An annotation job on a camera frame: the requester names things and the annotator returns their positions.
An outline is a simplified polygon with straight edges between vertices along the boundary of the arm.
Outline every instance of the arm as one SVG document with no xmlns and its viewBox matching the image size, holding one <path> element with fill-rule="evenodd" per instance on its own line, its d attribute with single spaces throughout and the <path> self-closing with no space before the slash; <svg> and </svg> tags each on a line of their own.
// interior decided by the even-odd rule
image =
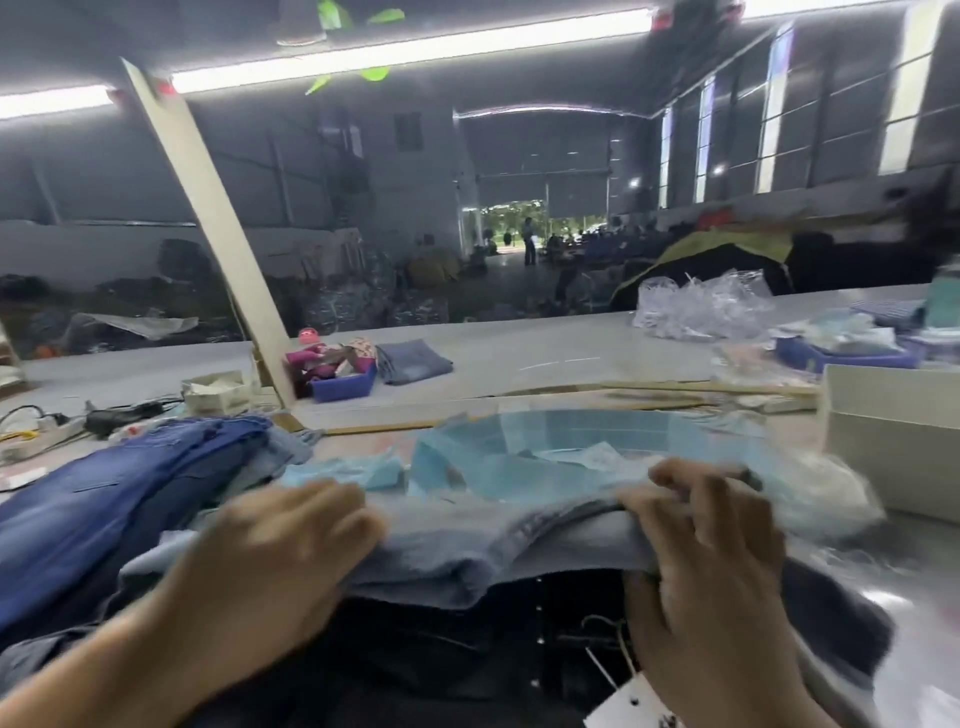
<svg viewBox="0 0 960 728">
<path fill-rule="evenodd" d="M 0 728 L 170 728 L 205 696 L 175 689 L 152 664 L 149 639 L 124 614 L 13 691 Z"/>
<path fill-rule="evenodd" d="M 804 687 L 780 598 L 783 535 L 770 503 L 682 460 L 650 478 L 689 494 L 621 501 L 657 553 L 660 582 L 625 577 L 626 614 L 651 686 L 686 728 L 837 728 Z"/>
<path fill-rule="evenodd" d="M 0 701 L 0 728 L 172 728 L 316 637 L 385 528 L 356 486 L 238 498 L 148 596 Z"/>
</svg>

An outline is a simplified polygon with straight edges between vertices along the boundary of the plastic packaging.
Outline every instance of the plastic packaging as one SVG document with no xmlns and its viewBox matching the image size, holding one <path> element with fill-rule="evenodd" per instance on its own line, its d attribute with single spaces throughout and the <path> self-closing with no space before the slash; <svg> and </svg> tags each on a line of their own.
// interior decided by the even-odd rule
<svg viewBox="0 0 960 728">
<path fill-rule="evenodd" d="M 640 286 L 634 326 L 681 341 L 754 339 L 764 331 L 757 314 L 771 308 L 770 288 L 760 271 L 692 279 L 683 288 L 672 279 L 655 278 Z"/>
<path fill-rule="evenodd" d="M 751 463 L 780 526 L 811 541 L 849 538 L 886 519 L 870 481 L 843 460 L 812 451 L 782 451 L 769 470 Z"/>
</svg>

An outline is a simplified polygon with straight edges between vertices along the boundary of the green fan blade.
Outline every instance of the green fan blade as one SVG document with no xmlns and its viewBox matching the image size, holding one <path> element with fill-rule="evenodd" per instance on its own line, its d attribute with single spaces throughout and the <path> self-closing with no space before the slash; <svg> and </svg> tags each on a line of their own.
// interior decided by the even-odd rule
<svg viewBox="0 0 960 728">
<path fill-rule="evenodd" d="M 332 78 L 333 78 L 333 77 L 330 76 L 329 74 L 327 74 L 326 76 L 319 76 L 319 77 L 317 78 L 317 80 L 316 80 L 315 82 L 313 82 L 313 85 L 310 86 L 309 90 L 306 92 L 305 95 L 306 95 L 306 96 L 309 96 L 311 93 L 316 93 L 316 92 L 319 91 L 321 88 L 323 88 L 325 85 L 329 84 L 329 83 L 330 83 L 330 79 L 332 79 Z"/>
<path fill-rule="evenodd" d="M 403 11 L 400 8 L 389 8 L 385 11 L 380 11 L 374 15 L 368 23 L 396 23 L 398 20 L 404 20 L 406 15 L 403 14 Z"/>
<path fill-rule="evenodd" d="M 381 68 L 366 68 L 360 71 L 360 75 L 363 76 L 367 81 L 383 81 L 387 78 L 387 74 L 390 73 L 390 66 L 382 66 Z"/>
<path fill-rule="evenodd" d="M 317 14 L 320 24 L 325 31 L 337 31 L 341 28 L 352 28 L 353 21 L 342 5 L 334 0 L 320 0 L 317 3 Z"/>
</svg>

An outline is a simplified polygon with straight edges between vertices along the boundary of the white box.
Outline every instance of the white box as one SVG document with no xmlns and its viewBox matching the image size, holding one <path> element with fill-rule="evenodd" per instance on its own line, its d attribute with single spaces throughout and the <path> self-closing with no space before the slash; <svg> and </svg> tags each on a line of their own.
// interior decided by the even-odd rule
<svg viewBox="0 0 960 728">
<path fill-rule="evenodd" d="M 823 450 L 890 509 L 960 523 L 960 373 L 827 366 Z"/>
<path fill-rule="evenodd" d="M 243 372 L 221 372 L 185 380 L 182 393 L 191 417 L 232 417 L 250 410 L 254 386 Z"/>
</svg>

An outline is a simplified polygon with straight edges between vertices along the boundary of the paper tag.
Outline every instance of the paper tag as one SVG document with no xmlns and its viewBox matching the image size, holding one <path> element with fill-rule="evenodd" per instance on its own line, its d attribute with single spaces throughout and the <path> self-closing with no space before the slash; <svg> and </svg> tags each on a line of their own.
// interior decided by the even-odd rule
<svg viewBox="0 0 960 728">
<path fill-rule="evenodd" d="M 641 674 L 587 716 L 587 728 L 684 728 Z"/>
</svg>

